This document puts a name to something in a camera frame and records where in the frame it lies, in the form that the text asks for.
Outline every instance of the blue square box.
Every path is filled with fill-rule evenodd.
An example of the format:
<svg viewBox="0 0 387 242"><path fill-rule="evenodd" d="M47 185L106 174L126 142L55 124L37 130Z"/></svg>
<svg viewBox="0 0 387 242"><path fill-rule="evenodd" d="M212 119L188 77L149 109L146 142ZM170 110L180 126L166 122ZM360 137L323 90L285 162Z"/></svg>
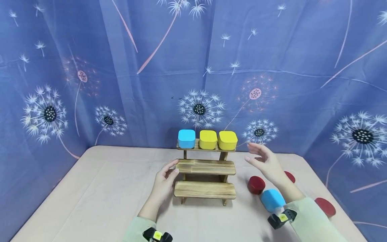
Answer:
<svg viewBox="0 0 387 242"><path fill-rule="evenodd" d="M281 193L274 189L264 191L261 195L261 201L270 213L274 213L276 208L281 208L286 204Z"/></svg>
<svg viewBox="0 0 387 242"><path fill-rule="evenodd" d="M182 149L193 149L195 147L196 134L192 129L179 130L178 143Z"/></svg>

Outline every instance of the sleeve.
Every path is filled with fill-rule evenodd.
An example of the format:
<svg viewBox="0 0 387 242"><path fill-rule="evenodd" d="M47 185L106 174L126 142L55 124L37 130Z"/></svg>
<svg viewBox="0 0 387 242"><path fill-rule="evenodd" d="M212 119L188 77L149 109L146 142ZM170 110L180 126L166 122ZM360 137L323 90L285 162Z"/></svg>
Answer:
<svg viewBox="0 0 387 242"><path fill-rule="evenodd" d="M156 228L156 223L149 219L135 217L125 232L123 242L147 242L142 233L149 228Z"/></svg>
<svg viewBox="0 0 387 242"><path fill-rule="evenodd" d="M302 242L347 242L311 198L288 203L284 208L297 212L291 225Z"/></svg>

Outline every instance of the blue curtain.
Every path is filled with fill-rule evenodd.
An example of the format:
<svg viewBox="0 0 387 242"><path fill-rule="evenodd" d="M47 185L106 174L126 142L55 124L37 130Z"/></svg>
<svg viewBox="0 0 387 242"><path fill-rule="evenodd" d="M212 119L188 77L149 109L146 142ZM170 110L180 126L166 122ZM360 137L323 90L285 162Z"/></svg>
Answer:
<svg viewBox="0 0 387 242"><path fill-rule="evenodd" d="M0 238L94 145L228 129L305 157L368 241L386 237L387 3L0 3Z"/></svg>

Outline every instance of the red round block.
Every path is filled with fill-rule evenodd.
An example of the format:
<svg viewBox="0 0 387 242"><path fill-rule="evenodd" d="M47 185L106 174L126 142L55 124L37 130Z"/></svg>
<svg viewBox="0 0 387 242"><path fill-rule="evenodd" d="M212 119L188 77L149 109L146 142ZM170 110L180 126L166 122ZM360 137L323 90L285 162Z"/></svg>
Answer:
<svg viewBox="0 0 387 242"><path fill-rule="evenodd" d="M288 176L288 178L289 178L293 183L296 182L296 179L295 179L295 177L292 175L292 173L290 173L290 172L285 172L285 174Z"/></svg>
<svg viewBox="0 0 387 242"><path fill-rule="evenodd" d="M324 213L328 216L328 218L336 214L335 207L332 205L332 203L325 200L324 198L318 197L315 199L315 202L321 208L321 210L324 211Z"/></svg>
<svg viewBox="0 0 387 242"><path fill-rule="evenodd" d="M259 195L263 192L265 189L266 184L265 181L262 180L260 177L250 177L250 180L248 181L247 188L252 194Z"/></svg>

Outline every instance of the yellow label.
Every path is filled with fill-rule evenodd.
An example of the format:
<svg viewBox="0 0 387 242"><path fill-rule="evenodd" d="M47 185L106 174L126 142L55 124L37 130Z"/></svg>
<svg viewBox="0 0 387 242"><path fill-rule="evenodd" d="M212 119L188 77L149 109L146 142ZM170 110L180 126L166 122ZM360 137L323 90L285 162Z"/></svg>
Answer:
<svg viewBox="0 0 387 242"><path fill-rule="evenodd" d="M289 220L288 217L283 213L281 213L278 217L281 222L285 222Z"/></svg>
<svg viewBox="0 0 387 242"><path fill-rule="evenodd" d="M160 232L156 231L154 233L154 235L153 235L153 238L157 239L158 241L160 241L161 240L161 236L162 236L162 234Z"/></svg>

